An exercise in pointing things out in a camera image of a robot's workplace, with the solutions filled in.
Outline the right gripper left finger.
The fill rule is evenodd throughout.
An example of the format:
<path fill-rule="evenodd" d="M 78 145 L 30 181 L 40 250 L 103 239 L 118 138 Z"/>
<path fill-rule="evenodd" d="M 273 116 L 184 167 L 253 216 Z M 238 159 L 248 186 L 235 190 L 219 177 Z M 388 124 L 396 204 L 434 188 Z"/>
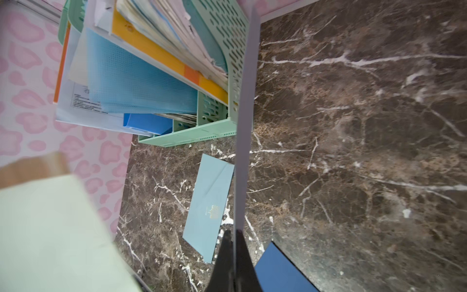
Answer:
<path fill-rule="evenodd" d="M 225 231 L 218 257 L 205 292 L 234 291 L 234 247 L 231 231 Z"/>

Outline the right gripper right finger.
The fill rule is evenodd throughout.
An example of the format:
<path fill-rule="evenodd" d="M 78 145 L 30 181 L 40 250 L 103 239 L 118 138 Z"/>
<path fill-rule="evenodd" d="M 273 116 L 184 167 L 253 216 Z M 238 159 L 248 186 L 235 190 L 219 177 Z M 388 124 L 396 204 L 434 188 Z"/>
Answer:
<path fill-rule="evenodd" d="M 262 292 L 243 232 L 235 231 L 235 291 Z"/>

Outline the light teal envelope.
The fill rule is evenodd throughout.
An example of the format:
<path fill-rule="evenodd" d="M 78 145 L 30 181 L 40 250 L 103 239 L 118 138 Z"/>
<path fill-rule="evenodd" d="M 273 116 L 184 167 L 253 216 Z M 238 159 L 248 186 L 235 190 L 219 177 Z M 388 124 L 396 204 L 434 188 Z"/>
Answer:
<path fill-rule="evenodd" d="M 211 263 L 218 238 L 234 165 L 203 154 L 182 238 Z"/>

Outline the grey envelope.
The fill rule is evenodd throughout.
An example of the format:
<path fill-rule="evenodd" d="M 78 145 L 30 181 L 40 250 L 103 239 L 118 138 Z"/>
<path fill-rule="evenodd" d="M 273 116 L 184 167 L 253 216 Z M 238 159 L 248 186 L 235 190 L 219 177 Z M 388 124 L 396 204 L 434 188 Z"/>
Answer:
<path fill-rule="evenodd" d="M 234 229 L 244 229 L 246 195 L 248 187 L 249 155 L 254 120 L 254 99 L 257 81 L 257 62 L 260 44 L 260 16 L 251 7 L 249 32 L 243 63 L 242 87 L 237 124 L 235 150 Z"/>

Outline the cream letter paper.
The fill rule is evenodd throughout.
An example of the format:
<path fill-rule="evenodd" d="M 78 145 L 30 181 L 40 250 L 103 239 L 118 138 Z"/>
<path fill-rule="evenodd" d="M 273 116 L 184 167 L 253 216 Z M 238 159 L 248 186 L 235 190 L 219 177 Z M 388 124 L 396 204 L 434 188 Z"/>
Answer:
<path fill-rule="evenodd" d="M 140 290 L 62 153 L 1 168 L 1 290 Z"/>

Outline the dark blue envelope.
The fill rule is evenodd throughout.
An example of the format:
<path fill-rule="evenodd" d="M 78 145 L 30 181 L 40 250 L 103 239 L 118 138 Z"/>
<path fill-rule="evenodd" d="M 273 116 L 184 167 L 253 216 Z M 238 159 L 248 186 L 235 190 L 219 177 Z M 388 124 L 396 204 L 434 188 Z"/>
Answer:
<path fill-rule="evenodd" d="M 255 265 L 255 272 L 264 292 L 319 292 L 274 242 Z"/>

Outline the blue folder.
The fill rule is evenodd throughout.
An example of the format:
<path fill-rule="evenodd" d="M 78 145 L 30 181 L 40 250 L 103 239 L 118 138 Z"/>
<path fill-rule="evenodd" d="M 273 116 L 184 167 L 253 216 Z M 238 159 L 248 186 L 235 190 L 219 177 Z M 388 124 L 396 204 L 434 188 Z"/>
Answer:
<path fill-rule="evenodd" d="M 90 99 L 107 113 L 195 114 L 198 91 L 86 30 Z"/>

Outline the white document papers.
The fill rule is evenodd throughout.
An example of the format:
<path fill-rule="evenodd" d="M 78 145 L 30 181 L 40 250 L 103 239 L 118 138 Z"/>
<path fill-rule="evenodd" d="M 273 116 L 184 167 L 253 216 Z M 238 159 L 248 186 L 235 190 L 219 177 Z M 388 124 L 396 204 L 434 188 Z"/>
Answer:
<path fill-rule="evenodd" d="M 80 32 L 71 28 L 68 32 L 68 44 L 64 49 L 64 67 L 60 92 L 56 109 L 56 120 L 68 124 L 84 127 L 99 128 L 101 130 L 128 133 L 132 135 L 151 136 L 145 131 L 134 130 L 123 126 L 123 114 L 109 114 L 100 103 L 91 101 L 88 87 L 68 79 L 72 60 L 78 46 Z"/>

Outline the green file organizer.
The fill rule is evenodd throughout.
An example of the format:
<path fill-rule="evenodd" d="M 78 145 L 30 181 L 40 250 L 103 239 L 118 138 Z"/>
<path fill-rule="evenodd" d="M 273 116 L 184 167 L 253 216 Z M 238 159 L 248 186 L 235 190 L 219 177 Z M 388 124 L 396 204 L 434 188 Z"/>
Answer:
<path fill-rule="evenodd" d="M 160 147 L 233 136 L 256 31 L 237 1 L 67 1 L 57 120 Z"/>

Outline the stack of loose papers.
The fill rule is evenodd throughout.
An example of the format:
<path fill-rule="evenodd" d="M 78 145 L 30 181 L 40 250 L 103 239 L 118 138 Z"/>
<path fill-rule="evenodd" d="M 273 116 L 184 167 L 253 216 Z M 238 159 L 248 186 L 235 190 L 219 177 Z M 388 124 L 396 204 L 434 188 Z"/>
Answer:
<path fill-rule="evenodd" d="M 137 31 L 227 89 L 227 61 L 192 1 L 117 1 Z"/>

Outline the white binder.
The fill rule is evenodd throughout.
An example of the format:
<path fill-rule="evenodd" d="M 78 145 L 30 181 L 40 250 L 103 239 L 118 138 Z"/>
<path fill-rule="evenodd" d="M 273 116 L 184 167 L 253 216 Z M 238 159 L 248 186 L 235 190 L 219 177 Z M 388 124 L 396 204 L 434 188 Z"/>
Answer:
<path fill-rule="evenodd" d="M 114 7 L 114 1 L 88 1 L 85 9 L 85 26 L 180 82 L 225 106 L 228 105 L 226 90 L 141 34 Z"/>

